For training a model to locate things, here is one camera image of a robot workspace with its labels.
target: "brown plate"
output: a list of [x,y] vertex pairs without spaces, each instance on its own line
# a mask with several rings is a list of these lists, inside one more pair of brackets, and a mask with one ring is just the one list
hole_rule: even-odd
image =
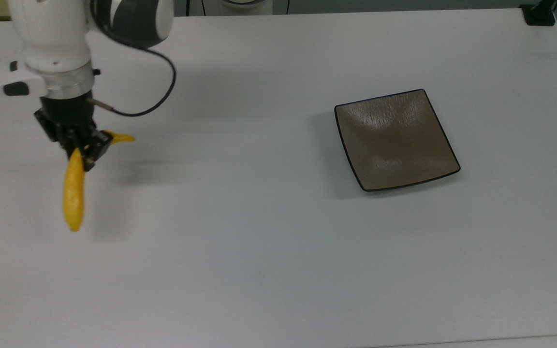
[[461,168],[423,89],[338,105],[334,114],[365,191],[425,183]]

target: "black cable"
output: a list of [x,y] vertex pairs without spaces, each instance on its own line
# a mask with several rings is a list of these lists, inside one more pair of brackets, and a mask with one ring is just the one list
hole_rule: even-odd
[[138,112],[138,113],[125,113],[125,112],[121,112],[120,110],[117,110],[116,108],[113,108],[110,105],[106,105],[104,103],[102,105],[102,108],[107,109],[108,111],[111,111],[113,113],[116,113],[118,115],[121,116],[127,116],[127,117],[138,117],[138,116],[143,116],[146,115],[150,112],[153,112],[154,110],[156,110],[159,106],[162,105],[162,103],[164,103],[164,101],[166,101],[166,99],[169,97],[169,95],[171,94],[173,87],[175,86],[175,81],[177,79],[177,71],[175,69],[175,65],[173,65],[173,62],[166,56],[163,55],[162,53],[159,53],[157,51],[153,51],[152,49],[148,49],[148,48],[144,48],[144,47],[139,47],[136,46],[134,44],[125,42],[123,40],[120,40],[115,34],[112,33],[111,31],[111,25],[106,22],[100,22],[98,21],[97,15],[96,15],[96,0],[90,0],[90,13],[91,13],[91,18],[93,19],[93,22],[95,22],[96,26],[98,27],[98,29],[101,31],[101,33],[103,33],[106,37],[110,38],[111,40],[117,42],[118,44],[123,44],[126,47],[130,47],[130,48],[134,48],[134,49],[138,49],[139,51],[143,51],[146,53],[149,53],[151,55],[155,55],[157,57],[160,57],[162,59],[164,59],[164,61],[167,62],[167,64],[169,64],[171,70],[172,70],[172,79],[171,79],[171,84],[169,85],[169,88],[167,89],[166,93],[164,94],[164,96],[159,100],[158,103],[154,104],[151,108],[148,108],[145,111],[142,112]]

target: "white robot link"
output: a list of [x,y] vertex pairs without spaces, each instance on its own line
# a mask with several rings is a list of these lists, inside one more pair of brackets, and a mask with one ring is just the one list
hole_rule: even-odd
[[[40,97],[35,117],[51,141],[71,156],[79,148],[87,172],[107,150],[112,137],[97,130],[94,106],[122,116],[141,116],[158,108],[175,85],[176,71],[168,57],[152,51],[173,22],[173,0],[8,0],[22,55],[0,64],[0,93]],[[139,113],[124,113],[93,99],[94,76],[86,41],[97,29],[119,44],[163,58],[173,79],[163,98]]]

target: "black clamp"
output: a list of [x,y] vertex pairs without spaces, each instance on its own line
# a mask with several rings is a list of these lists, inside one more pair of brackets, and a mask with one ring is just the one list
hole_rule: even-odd
[[113,141],[109,133],[97,130],[93,105],[87,102],[91,91],[73,99],[40,98],[42,108],[33,115],[53,142],[66,151],[68,159],[76,148],[83,158],[83,168],[91,170]]
[[557,7],[557,0],[542,0],[537,5],[524,4],[519,8],[524,13],[524,20],[528,26],[552,27],[556,23],[553,15]]

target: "banana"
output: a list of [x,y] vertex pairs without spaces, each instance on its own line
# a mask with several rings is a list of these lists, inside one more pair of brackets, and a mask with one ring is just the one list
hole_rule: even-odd
[[[127,134],[118,134],[110,130],[104,132],[113,137],[111,145],[121,143],[122,141],[134,141],[134,137]],[[68,160],[68,169],[64,178],[64,218],[70,230],[79,231],[81,223],[83,223],[83,214],[85,209],[84,189],[85,170],[83,168],[83,158],[79,148],[75,148],[73,154]]]

